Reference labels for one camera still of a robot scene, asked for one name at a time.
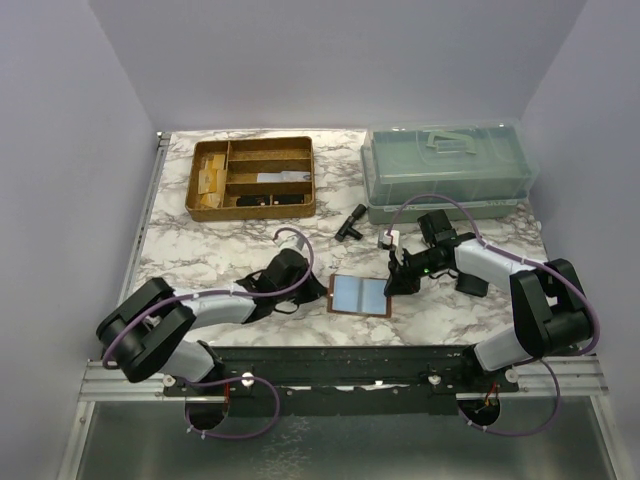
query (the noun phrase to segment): gray wall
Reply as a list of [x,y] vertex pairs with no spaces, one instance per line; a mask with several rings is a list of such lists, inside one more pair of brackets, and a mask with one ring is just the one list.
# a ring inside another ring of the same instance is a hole
[[0,6],[0,476],[51,479],[155,144],[82,0]]
[[640,3],[590,0],[523,117],[542,172],[549,253],[575,262],[602,318],[598,349],[640,473]]
[[90,0],[159,129],[519,117],[584,0]]

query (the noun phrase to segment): marble surface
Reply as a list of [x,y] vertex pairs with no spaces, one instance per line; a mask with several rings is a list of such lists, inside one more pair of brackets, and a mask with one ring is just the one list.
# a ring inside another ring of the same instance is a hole
[[[361,241],[344,243],[333,236],[358,203],[364,201],[360,146],[364,131],[244,130],[236,132],[178,132],[173,134],[150,223],[144,239],[136,288],[163,276],[174,288],[226,287],[264,268],[278,252],[271,241],[275,230],[288,225],[309,236],[316,253],[315,275],[325,285],[334,273],[386,278],[388,254],[376,248],[381,226],[366,218],[357,229]],[[185,210],[187,179],[194,145],[202,140],[309,136],[316,168],[316,216],[302,219],[197,223]],[[531,258],[545,258],[538,224],[528,205],[516,214],[478,221],[489,241]],[[466,232],[465,222],[454,222]],[[407,225],[403,246],[422,250],[417,224]],[[454,290],[447,276],[422,280],[420,293],[394,297],[390,319],[327,312],[326,299],[302,305],[293,315],[274,313],[250,325],[217,325],[200,335],[213,345],[427,345],[470,344],[504,329],[512,321],[510,298],[489,288],[485,298]]]

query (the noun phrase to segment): small wooden box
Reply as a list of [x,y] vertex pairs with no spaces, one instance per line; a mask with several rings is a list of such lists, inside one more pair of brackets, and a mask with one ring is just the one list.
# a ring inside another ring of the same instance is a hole
[[[215,154],[225,154],[226,175],[221,203],[210,208],[200,203],[199,172]],[[310,172],[309,181],[258,182],[260,173]],[[312,217],[316,213],[313,147],[309,137],[264,138],[198,142],[193,153],[186,208],[196,222],[248,220],[254,218]],[[273,195],[302,194],[304,203],[274,205]],[[271,205],[238,207],[242,195],[268,195]]]

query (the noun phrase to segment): purple cable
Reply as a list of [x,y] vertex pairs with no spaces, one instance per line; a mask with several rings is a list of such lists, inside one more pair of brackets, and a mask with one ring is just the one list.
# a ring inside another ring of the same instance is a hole
[[195,428],[193,426],[193,424],[191,423],[191,418],[189,417],[189,409],[187,408],[186,411],[185,411],[185,415],[184,416],[185,416],[185,420],[189,424],[189,428],[191,430],[195,431],[195,432],[198,432],[200,434],[204,434],[207,437],[219,438],[221,440],[248,440],[250,438],[259,437],[263,433],[266,433],[269,430],[271,430],[273,428],[273,426],[278,422],[278,418],[280,417],[280,396],[278,395],[278,391],[276,390],[276,387],[274,387],[273,384],[271,384],[270,382],[268,382],[264,378],[260,378],[260,377],[233,377],[233,378],[225,378],[224,380],[218,380],[216,382],[205,382],[205,383],[187,382],[187,383],[189,383],[189,385],[192,385],[194,387],[217,387],[217,386],[220,386],[220,385],[226,385],[228,383],[241,382],[243,380],[255,380],[256,382],[262,383],[263,385],[266,385],[267,387],[269,387],[269,390],[271,390],[271,393],[273,393],[273,398],[276,401],[276,406],[275,406],[274,411],[273,411],[273,416],[271,417],[271,420],[269,420],[269,423],[267,423],[260,430],[256,430],[255,432],[251,432],[251,433],[243,433],[243,434],[240,434],[240,435],[229,435],[229,434],[226,434],[226,433],[207,432],[206,430],[198,430],[197,428]]
[[481,425],[478,425],[477,423],[473,423],[471,420],[469,420],[469,417],[467,417],[461,409],[458,409],[462,418],[464,418],[465,421],[467,422],[467,425],[481,432],[490,433],[492,435],[498,435],[500,437],[529,437],[531,435],[536,435],[540,432],[543,432],[549,427],[551,427],[558,418],[558,414],[560,413],[560,405],[562,404],[562,394],[560,393],[560,382],[558,382],[558,377],[556,376],[555,372],[551,369],[551,366],[544,360],[540,360],[540,362],[542,362],[542,364],[547,368],[547,370],[549,370],[549,373],[551,374],[551,378],[553,379],[553,383],[556,387],[556,405],[553,408],[553,412],[551,413],[551,416],[546,422],[544,422],[539,427],[536,427],[531,430],[527,430],[526,432],[507,432],[505,430],[495,430],[492,428],[483,427]]
[[476,239],[478,240],[478,242],[480,242],[482,246],[486,247],[488,250],[491,250],[492,252],[495,252],[499,255],[502,255],[503,257],[508,258],[509,260],[514,260],[516,262],[524,263],[525,265],[529,265],[531,267],[539,268],[540,270],[543,270],[544,272],[548,273],[552,277],[562,282],[564,286],[566,286],[569,290],[571,290],[571,292],[574,295],[576,295],[582,303],[584,303],[587,309],[587,312],[589,314],[589,317],[591,317],[591,323],[593,324],[593,336],[591,337],[591,342],[589,343],[589,345],[584,347],[582,350],[574,352],[572,355],[586,355],[587,353],[591,352],[594,348],[596,348],[596,345],[600,341],[600,319],[598,318],[598,314],[596,313],[595,308],[593,307],[591,302],[587,299],[587,297],[573,283],[571,283],[569,280],[567,280],[564,276],[562,276],[555,270],[547,267],[545,264],[536,262],[535,260],[529,260],[528,258],[520,257],[507,250],[503,250],[500,247],[490,245],[484,238],[482,238],[482,235],[480,235],[480,230],[478,229],[478,225],[476,224],[476,221],[473,219],[469,211],[466,208],[464,208],[460,203],[456,202],[455,200],[449,197],[445,197],[444,195],[438,195],[436,193],[424,193],[424,194],[416,195],[415,197],[410,198],[409,200],[407,200],[402,204],[402,206],[398,209],[398,211],[393,216],[393,219],[391,220],[391,225],[389,225],[389,229],[387,230],[387,235],[391,235],[391,230],[393,229],[393,226],[395,225],[396,221],[398,220],[398,217],[400,216],[402,211],[407,207],[407,205],[409,205],[410,203],[413,203],[415,200],[418,200],[420,198],[439,198],[441,200],[444,200],[445,202],[451,203],[452,205],[457,207],[458,210],[460,210],[465,217],[467,217],[467,220],[469,220],[469,223],[471,224],[471,228],[473,229],[473,232],[476,234]]
[[302,284],[304,284],[304,282],[307,281],[307,278],[309,278],[309,275],[311,275],[311,271],[313,269],[313,261],[314,261],[313,249],[311,248],[311,242],[309,242],[309,239],[307,237],[305,237],[302,234],[302,232],[296,230],[295,228],[290,228],[290,227],[279,228],[276,231],[276,233],[274,234],[273,240],[278,238],[278,235],[280,235],[280,233],[285,231],[285,230],[289,231],[289,232],[293,232],[296,235],[298,235],[302,239],[302,241],[305,243],[307,248],[309,249],[309,268],[307,268],[307,271],[304,272],[304,275],[302,276],[302,278],[300,280],[298,280],[296,283],[294,283],[290,287],[284,288],[282,290],[278,290],[277,292],[254,293],[254,292],[240,292],[240,291],[231,292],[230,290],[204,290],[202,292],[189,293],[189,294],[186,294],[186,295],[179,295],[177,297],[171,297],[171,298],[166,298],[164,300],[161,300],[158,303],[154,303],[149,308],[147,308],[145,311],[143,311],[140,315],[138,315],[136,318],[134,318],[131,321],[131,323],[129,323],[129,325],[127,325],[122,330],[122,332],[120,332],[116,336],[116,338],[113,339],[113,342],[111,342],[109,344],[109,347],[104,352],[104,356],[102,357],[102,366],[104,368],[108,369],[108,370],[117,369],[118,368],[117,366],[109,365],[109,360],[113,356],[113,352],[115,351],[117,346],[120,344],[122,339],[124,337],[126,337],[129,334],[129,332],[131,332],[131,330],[136,328],[138,326],[138,324],[143,322],[149,315],[152,315],[153,313],[155,313],[157,310],[161,309],[165,305],[170,305],[170,304],[175,303],[175,302],[182,302],[184,300],[194,300],[194,299],[196,299],[198,297],[209,297],[209,296],[213,296],[213,295],[237,295],[238,297],[252,297],[252,298],[277,297],[278,295],[284,295],[285,293],[292,292],[296,288],[300,287]]

